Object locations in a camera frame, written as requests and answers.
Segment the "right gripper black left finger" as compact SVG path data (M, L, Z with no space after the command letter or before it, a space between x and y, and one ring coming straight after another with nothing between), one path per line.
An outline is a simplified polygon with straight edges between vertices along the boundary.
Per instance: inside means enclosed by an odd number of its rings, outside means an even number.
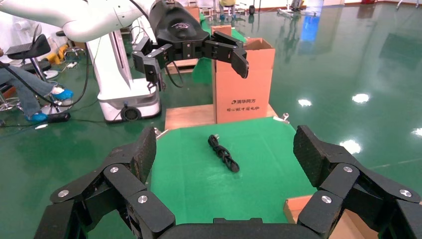
M100 167L53 192L35 238L85 239L113 211L138 239L157 239L173 227L175 215L146 184L158 134L144 128L138 140L114 148Z

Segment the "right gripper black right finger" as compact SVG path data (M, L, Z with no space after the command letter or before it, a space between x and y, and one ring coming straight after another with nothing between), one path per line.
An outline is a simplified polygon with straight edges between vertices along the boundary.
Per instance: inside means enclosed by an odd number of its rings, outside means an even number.
M293 153L316 188L297 223L328 238L344 211L355 213L380 239L422 236L421 196L364 167L343 146L324 142L305 125L294 136Z

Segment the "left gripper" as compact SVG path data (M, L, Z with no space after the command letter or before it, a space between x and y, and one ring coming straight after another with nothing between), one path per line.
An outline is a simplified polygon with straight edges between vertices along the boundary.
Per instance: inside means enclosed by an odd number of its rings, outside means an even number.
M206 57L229 63L247 78L249 63L243 42L220 31L209 34L179 2L156 0L149 12L149 23L157 43L143 37L132 52L135 69L149 83L162 83L161 70L171 61Z

